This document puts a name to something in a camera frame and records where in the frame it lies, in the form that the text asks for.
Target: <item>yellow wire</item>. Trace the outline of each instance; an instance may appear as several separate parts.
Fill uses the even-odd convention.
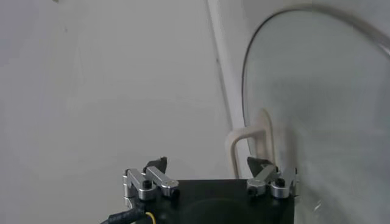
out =
[[[153,224],[156,224],[156,218],[154,217],[154,215],[150,212],[145,212],[146,215],[148,215],[151,219],[152,219],[152,223]]]

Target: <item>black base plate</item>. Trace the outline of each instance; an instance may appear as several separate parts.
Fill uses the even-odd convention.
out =
[[[246,180],[180,180],[180,197],[170,200],[158,191],[154,201],[144,202],[158,224],[293,224],[294,199],[274,199],[269,189],[250,200]],[[151,223],[151,219],[137,221]]]

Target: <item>white handle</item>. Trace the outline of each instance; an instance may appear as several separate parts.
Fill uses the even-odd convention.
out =
[[[269,113],[265,109],[262,109],[260,111],[259,123],[262,124],[233,130],[226,137],[225,149],[226,149],[226,153],[229,156],[229,162],[232,167],[234,178],[236,179],[239,178],[238,165],[236,159],[236,144],[239,140],[246,139],[246,138],[255,138],[257,141],[256,145],[258,147],[260,145],[259,141],[264,141],[264,139],[260,139],[259,137],[264,136],[265,134],[266,142],[268,145],[265,151],[267,152],[271,151],[272,158],[263,158],[263,159],[271,160],[276,165],[275,152],[274,152],[274,137],[272,134],[272,123],[271,123],[271,118],[269,116]]]

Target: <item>metal bracket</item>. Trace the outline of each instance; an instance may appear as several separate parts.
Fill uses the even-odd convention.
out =
[[[246,181],[247,193],[250,197],[265,194],[268,183],[278,177],[274,165],[267,165],[255,178]]]
[[[275,198],[297,196],[297,169],[288,167],[271,183],[271,194]]]
[[[147,180],[137,169],[127,169],[123,175],[125,205],[132,207],[130,187],[134,186],[138,192],[138,198],[142,201],[153,200],[156,197],[156,185]]]
[[[161,192],[165,197],[175,198],[179,196],[179,182],[177,180],[170,179],[156,167],[147,167],[145,176],[148,180],[152,180],[158,187],[160,187]]]

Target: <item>black cable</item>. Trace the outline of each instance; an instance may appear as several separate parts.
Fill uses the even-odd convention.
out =
[[[145,210],[134,208],[129,211],[112,214],[101,224],[129,224],[146,217]]]

